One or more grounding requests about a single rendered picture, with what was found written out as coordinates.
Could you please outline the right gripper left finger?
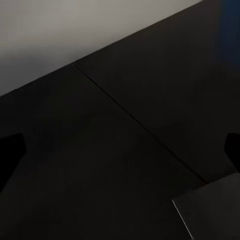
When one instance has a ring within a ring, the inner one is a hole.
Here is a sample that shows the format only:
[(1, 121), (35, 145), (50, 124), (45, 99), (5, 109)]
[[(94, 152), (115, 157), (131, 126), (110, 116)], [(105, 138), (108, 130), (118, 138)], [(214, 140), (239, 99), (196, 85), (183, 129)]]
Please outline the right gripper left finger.
[(22, 133), (0, 138), (0, 193), (26, 153)]

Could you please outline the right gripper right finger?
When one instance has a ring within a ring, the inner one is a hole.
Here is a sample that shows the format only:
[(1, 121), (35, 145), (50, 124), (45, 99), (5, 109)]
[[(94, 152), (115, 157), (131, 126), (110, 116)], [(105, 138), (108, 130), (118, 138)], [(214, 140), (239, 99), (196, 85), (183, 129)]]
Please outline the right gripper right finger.
[(240, 135), (235, 133), (228, 133), (224, 151), (232, 161), (234, 166), (240, 172)]

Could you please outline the notebook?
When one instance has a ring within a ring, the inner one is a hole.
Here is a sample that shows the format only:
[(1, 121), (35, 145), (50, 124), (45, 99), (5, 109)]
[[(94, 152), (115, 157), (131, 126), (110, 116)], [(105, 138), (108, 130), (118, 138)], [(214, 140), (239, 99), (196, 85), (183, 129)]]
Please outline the notebook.
[(240, 240), (240, 172), (172, 202), (191, 240)]

